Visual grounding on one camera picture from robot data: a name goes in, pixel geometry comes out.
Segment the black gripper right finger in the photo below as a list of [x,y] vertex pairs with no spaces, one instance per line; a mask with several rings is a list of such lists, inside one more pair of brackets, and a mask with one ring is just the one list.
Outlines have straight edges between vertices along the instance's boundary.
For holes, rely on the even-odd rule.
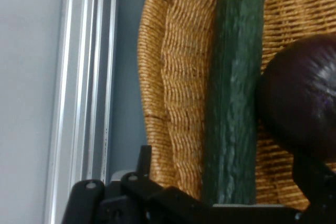
[[335,172],[323,161],[296,154],[292,177],[309,201],[298,223],[335,223]]

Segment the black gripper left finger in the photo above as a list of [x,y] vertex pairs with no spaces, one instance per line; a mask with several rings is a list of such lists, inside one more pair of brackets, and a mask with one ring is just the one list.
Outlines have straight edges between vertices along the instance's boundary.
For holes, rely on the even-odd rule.
[[118,181],[82,180],[70,193],[62,223],[210,223],[208,206],[176,187],[150,180],[152,148],[140,149],[136,170]]

